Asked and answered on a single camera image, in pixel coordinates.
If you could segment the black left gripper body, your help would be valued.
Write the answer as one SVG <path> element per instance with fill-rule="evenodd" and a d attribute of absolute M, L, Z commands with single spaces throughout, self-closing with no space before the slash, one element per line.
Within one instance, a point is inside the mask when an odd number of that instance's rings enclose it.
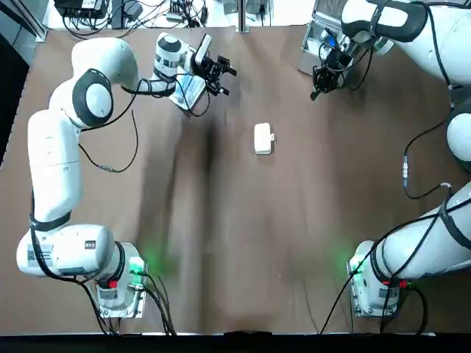
<path fill-rule="evenodd" d="M 220 86 L 220 76 L 222 75 L 223 56 L 218 55 L 216 59 L 204 56 L 199 65 L 198 77 L 203 78 L 207 83 Z"/>

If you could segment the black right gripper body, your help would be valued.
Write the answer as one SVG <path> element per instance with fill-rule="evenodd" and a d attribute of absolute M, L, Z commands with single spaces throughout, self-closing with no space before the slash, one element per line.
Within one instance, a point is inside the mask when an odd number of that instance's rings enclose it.
<path fill-rule="evenodd" d="M 368 53 L 367 47 L 355 46 L 352 51 L 333 49 L 329 53 L 329 70 L 334 73 L 348 71 L 356 66 Z"/>

